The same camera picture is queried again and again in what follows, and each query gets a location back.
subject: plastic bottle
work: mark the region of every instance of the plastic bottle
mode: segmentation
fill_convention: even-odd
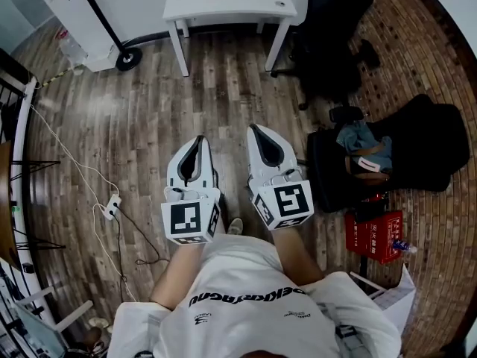
[[[412,245],[410,242],[405,242],[404,240],[394,240],[393,248],[399,249],[400,251],[408,252],[410,254],[417,253],[417,247]]]

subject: white cable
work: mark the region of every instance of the white cable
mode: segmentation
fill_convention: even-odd
[[[124,276],[121,274],[121,272],[116,268],[116,265],[114,264],[114,261],[113,259],[111,258],[110,254],[107,253],[107,250],[106,248],[104,247],[103,245],[103,242],[101,241],[101,238],[99,237],[99,235],[96,233],[96,217],[95,217],[95,208],[96,206],[99,206],[103,211],[106,210],[106,207],[101,204],[98,200],[98,196],[96,195],[96,193],[94,192],[94,190],[91,188],[91,186],[88,184],[86,178],[84,177],[83,175],[83,172],[81,172],[81,169],[79,166],[81,167],[84,167],[86,169],[91,169],[93,171],[96,171],[99,176],[101,176],[103,178],[103,180],[107,183],[109,183],[111,186],[114,186],[116,188],[116,191],[118,192],[118,195],[119,195],[119,188],[114,184],[114,183],[111,183],[109,180],[107,180],[97,169],[94,169],[92,167],[89,167],[89,166],[85,166],[79,162],[76,161],[76,159],[72,156],[72,154],[69,152],[69,150],[66,148],[66,146],[60,141],[60,138],[58,137],[58,135],[51,129],[50,125],[47,123],[46,119],[43,118],[43,116],[38,113],[37,109],[35,109],[32,105],[30,105],[30,108],[36,113],[38,114],[38,116],[41,118],[41,120],[45,123],[46,127],[48,128],[48,130],[50,131],[51,135],[53,135],[53,137],[58,141],[58,143],[60,144],[61,148],[63,149],[63,151],[65,152],[65,154],[73,161],[73,163],[75,164],[76,168],[78,169],[81,177],[83,178],[83,181],[84,183],[86,184],[86,186],[89,188],[89,190],[92,192],[92,194],[95,196],[95,199],[96,199],[96,203],[92,206],[92,229],[93,231],[95,232],[95,235],[96,237],[98,238],[99,240],[99,243],[101,245],[101,247],[103,248],[103,251],[104,253],[108,256],[108,258],[110,259],[111,263],[113,264],[113,268],[114,270],[119,274],[119,277],[121,277],[121,280],[124,281],[124,284],[126,286],[126,291],[127,293],[129,294],[129,296],[135,301],[137,302],[136,298],[133,296],[133,293],[131,292],[131,290],[129,289],[129,286],[127,285],[127,281],[124,280]]]

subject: red fire extinguisher box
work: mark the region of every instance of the red fire extinguisher box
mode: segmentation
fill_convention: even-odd
[[[385,213],[383,216],[357,224],[353,213],[344,216],[346,223],[346,248],[362,256],[389,263],[401,256],[393,248],[394,240],[402,238],[402,211]]]

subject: blue cloth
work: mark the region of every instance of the blue cloth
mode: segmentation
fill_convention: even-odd
[[[374,139],[373,133],[364,121],[356,121],[351,125],[345,125],[341,129],[336,138],[336,142],[345,148],[346,152],[351,155],[356,151],[372,148],[377,146],[379,142]],[[393,162],[391,160],[391,138],[384,136],[381,139],[384,144],[384,149],[375,154],[365,156],[352,157],[355,163],[358,163],[360,158],[368,160],[371,163],[379,165],[379,172],[389,173],[393,169]]]

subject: white t-shirt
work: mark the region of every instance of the white t-shirt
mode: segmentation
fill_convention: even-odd
[[[320,309],[329,309],[325,313],[334,321]],[[282,273],[272,244],[216,234],[204,248],[187,297],[173,312],[154,303],[118,308],[108,357],[152,351],[155,358],[239,358],[268,351],[335,358],[341,357],[337,322],[353,326],[372,357],[398,356],[397,329],[347,274],[299,288]]]

